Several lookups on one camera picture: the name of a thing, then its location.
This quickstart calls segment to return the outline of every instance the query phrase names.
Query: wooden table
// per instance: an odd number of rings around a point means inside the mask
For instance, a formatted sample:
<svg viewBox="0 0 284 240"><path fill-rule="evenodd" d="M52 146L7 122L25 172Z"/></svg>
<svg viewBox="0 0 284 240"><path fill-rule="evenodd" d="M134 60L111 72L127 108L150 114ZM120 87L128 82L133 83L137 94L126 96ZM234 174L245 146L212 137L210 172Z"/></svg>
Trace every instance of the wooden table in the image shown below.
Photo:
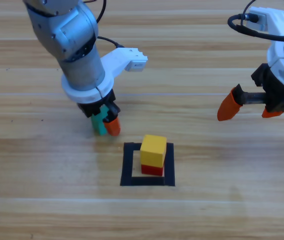
<svg viewBox="0 0 284 240"><path fill-rule="evenodd" d="M115 81L114 138L65 96L22 1L0 0L0 240L284 240L284 114L245 106L217 121L238 83L261 91L250 76L270 42L226 24L247 2L108 1L100 35L149 57ZM124 142L145 134L174 143L176 187L120 186Z"/></svg>

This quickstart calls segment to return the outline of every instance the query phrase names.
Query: green block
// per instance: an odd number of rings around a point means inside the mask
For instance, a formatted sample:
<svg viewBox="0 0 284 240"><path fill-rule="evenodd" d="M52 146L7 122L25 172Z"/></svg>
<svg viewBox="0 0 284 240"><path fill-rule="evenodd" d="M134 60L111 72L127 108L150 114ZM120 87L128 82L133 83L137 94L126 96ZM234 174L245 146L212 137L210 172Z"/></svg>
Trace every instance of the green block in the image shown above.
<svg viewBox="0 0 284 240"><path fill-rule="evenodd" d="M103 119L108 115L108 107L103 105L100 108L100 113L96 116L91 116L92 127L95 132L97 132L100 136L103 136L108 133L107 129L104 126Z"/></svg>

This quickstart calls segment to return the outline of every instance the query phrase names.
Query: black tape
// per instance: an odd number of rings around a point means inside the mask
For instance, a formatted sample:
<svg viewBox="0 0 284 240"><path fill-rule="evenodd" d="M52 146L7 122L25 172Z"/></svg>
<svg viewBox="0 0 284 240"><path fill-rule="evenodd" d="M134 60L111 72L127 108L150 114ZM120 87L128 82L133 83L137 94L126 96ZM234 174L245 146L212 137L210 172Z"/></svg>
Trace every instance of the black tape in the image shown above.
<svg viewBox="0 0 284 240"><path fill-rule="evenodd" d="M121 186L170 186L175 187L174 144L166 144L164 176L132 177L133 152L141 149L141 143L126 142L123 148Z"/></svg>

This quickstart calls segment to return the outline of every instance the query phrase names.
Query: orange fingertip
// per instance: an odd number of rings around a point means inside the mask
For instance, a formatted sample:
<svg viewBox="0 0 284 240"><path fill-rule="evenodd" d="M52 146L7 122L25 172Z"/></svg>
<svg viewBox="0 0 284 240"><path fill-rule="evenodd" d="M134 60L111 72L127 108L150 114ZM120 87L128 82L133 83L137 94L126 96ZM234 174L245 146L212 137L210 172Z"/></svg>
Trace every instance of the orange fingertip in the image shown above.
<svg viewBox="0 0 284 240"><path fill-rule="evenodd" d="M217 120L226 121L232 119L239 111L242 105L239 105L234 100L232 91L227 95L227 97L221 103L220 108L217 111Z"/></svg>
<svg viewBox="0 0 284 240"><path fill-rule="evenodd" d="M282 113L284 113L284 112L283 111L268 112L267 109L265 108L263 113L262 113L262 118L269 119L269 118L273 118L273 117L278 117Z"/></svg>
<svg viewBox="0 0 284 240"><path fill-rule="evenodd" d="M111 136L118 136L120 134L121 127L118 117L111 122L105 122L104 126L108 134L110 134Z"/></svg>

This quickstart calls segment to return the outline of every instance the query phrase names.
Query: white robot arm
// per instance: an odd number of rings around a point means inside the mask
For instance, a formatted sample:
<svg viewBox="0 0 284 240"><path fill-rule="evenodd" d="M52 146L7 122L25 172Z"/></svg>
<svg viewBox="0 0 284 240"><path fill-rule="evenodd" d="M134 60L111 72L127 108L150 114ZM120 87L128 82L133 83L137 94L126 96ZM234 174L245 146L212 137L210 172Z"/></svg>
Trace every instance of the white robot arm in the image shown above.
<svg viewBox="0 0 284 240"><path fill-rule="evenodd" d="M97 21L81 0L23 0L34 33L60 65L62 87L90 118L108 108L103 119L108 132L120 133L113 92L114 78L126 71L142 71L148 57L137 48L119 47L100 58Z"/></svg>
<svg viewBox="0 0 284 240"><path fill-rule="evenodd" d="M246 20L246 27L235 26L235 19ZM267 51L267 63L263 63L251 75L257 87L265 92L244 92L240 85L234 87L222 102L217 118L219 121L232 119L246 104L265 104L263 118L280 116L284 113L284 11L272 8L251 7L249 14L239 14L229 18L228 25L252 37L271 40Z"/></svg>

